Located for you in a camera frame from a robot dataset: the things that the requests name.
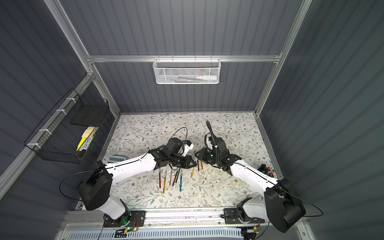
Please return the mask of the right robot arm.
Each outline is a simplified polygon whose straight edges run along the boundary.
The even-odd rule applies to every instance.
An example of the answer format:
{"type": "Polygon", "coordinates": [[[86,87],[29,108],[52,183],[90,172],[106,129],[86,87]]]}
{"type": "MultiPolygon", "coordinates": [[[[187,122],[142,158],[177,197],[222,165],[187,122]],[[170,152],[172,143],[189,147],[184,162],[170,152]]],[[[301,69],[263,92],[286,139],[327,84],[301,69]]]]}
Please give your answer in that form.
{"type": "Polygon", "coordinates": [[[248,165],[241,157],[230,153],[222,138],[205,137],[204,143],[205,147],[195,153],[198,160],[244,181],[264,196],[263,201],[248,198],[239,205],[241,221],[247,222],[249,218],[269,220],[277,230],[285,233],[304,217],[306,209],[289,180],[277,180],[248,165]]]}

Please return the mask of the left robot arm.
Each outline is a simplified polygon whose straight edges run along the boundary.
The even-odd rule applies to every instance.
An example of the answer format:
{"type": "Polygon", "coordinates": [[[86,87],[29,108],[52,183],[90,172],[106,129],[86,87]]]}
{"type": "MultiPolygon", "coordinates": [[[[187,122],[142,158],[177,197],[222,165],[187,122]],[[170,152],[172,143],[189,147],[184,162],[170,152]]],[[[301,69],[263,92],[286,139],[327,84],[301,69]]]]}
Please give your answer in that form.
{"type": "Polygon", "coordinates": [[[197,163],[188,155],[193,148],[194,144],[189,140],[171,138],[166,145],[133,159],[109,164],[95,162],[78,185],[85,209],[101,211],[113,220],[128,217],[130,211],[122,200],[111,193],[111,188],[130,177],[168,165],[181,169],[194,168],[197,163]]]}

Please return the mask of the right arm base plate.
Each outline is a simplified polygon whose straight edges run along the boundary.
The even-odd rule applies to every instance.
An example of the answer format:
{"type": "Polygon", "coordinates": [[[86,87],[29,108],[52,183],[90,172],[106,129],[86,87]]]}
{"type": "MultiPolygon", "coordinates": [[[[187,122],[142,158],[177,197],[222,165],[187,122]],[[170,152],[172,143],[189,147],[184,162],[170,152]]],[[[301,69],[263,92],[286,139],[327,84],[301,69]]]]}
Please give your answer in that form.
{"type": "Polygon", "coordinates": [[[233,224],[262,224],[265,223],[264,219],[249,217],[243,210],[238,208],[224,208],[224,213],[220,215],[225,223],[228,225],[233,224]]]}

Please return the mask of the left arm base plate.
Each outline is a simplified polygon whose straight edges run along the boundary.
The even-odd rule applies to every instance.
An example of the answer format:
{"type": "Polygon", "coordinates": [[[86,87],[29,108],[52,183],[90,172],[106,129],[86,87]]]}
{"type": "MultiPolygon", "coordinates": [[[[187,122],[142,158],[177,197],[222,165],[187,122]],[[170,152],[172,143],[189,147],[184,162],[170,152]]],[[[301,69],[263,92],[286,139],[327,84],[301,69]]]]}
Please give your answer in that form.
{"type": "Polygon", "coordinates": [[[143,227],[146,219],[146,211],[131,211],[124,213],[121,217],[113,220],[110,216],[104,215],[104,228],[133,228],[143,227]]]}

